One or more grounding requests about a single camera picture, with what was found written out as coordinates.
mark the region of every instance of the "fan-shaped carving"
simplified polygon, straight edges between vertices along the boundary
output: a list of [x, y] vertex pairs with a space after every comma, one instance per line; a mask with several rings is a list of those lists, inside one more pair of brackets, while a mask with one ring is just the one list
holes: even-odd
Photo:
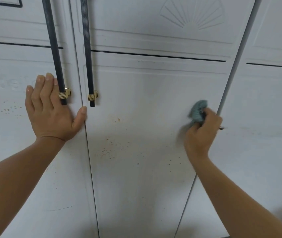
[[223, 12], [220, 0], [167, 0], [160, 15], [179, 27], [195, 23], [202, 30], [222, 24]]

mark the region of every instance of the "ribbed black handle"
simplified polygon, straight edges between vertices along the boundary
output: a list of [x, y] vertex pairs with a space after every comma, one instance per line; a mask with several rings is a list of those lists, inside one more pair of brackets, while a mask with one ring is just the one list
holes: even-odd
[[[89, 19], [88, 19], [88, 4], [87, 0], [80, 0], [80, 7], [82, 11], [83, 21], [83, 41], [85, 46], [85, 58], [88, 79], [88, 92], [90, 95], [94, 94], [94, 79], [92, 75], [92, 62], [91, 62], [91, 47], [90, 47], [90, 34], [89, 34]], [[95, 107], [95, 101], [90, 101], [90, 107]]]
[[[56, 31], [55, 31], [55, 26], [54, 26], [51, 1], [42, 0], [42, 3], [43, 3], [43, 8], [44, 8], [48, 36], [50, 38], [50, 43], [51, 43], [51, 50], [52, 50], [52, 55], [53, 55], [53, 60], [54, 60], [55, 71], [56, 71], [56, 78], [59, 84], [60, 92], [64, 93], [65, 84], [64, 84], [63, 70], [62, 70], [62, 64], [61, 64], [61, 59], [60, 59], [59, 46], [58, 46], [57, 38], [56, 38]], [[63, 105], [66, 105], [67, 100], [61, 99], [61, 103]]]

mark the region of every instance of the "bare skin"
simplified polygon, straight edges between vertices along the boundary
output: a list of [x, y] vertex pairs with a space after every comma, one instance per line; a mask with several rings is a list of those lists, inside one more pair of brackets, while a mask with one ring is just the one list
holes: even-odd
[[86, 107], [73, 119], [68, 107], [61, 105], [58, 92], [52, 74], [39, 75], [34, 89], [31, 86], [26, 89], [25, 107], [36, 141], [0, 162], [0, 235], [65, 142], [76, 135], [86, 119]]
[[222, 173], [208, 158], [208, 151], [222, 118], [207, 108], [202, 127], [194, 125], [184, 147], [218, 216], [232, 238], [281, 238], [282, 222]]

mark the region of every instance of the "door handle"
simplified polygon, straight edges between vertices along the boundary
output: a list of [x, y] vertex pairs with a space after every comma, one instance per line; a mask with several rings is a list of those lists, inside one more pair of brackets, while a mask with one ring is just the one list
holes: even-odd
[[56, 71], [56, 78], [60, 89], [59, 98], [61, 100], [62, 105], [66, 105], [67, 104], [66, 99], [68, 98], [68, 96], [71, 95], [71, 90], [69, 88], [65, 88], [65, 84], [64, 84], [63, 70], [62, 70], [60, 52], [59, 52], [56, 31], [54, 26], [51, 1], [42, 0], [42, 3], [44, 8], [48, 36], [50, 38], [51, 50], [54, 60], [55, 71]]
[[90, 101], [90, 107], [95, 107], [95, 100], [98, 97], [98, 93], [97, 93], [97, 91], [94, 90], [94, 79], [93, 79], [93, 74], [92, 74], [91, 46], [90, 46], [87, 0], [80, 0], [80, 7], [81, 7], [82, 21], [83, 21], [83, 40], [84, 40], [84, 47], [85, 47], [88, 92], [89, 92], [88, 100]]

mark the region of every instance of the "teal rag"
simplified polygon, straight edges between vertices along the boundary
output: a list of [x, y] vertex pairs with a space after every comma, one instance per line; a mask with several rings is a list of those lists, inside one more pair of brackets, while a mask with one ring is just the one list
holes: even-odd
[[206, 113], [204, 109], [207, 108], [207, 101], [206, 100], [199, 100], [191, 109], [189, 117], [192, 119], [192, 124], [200, 123], [201, 125], [205, 121]]

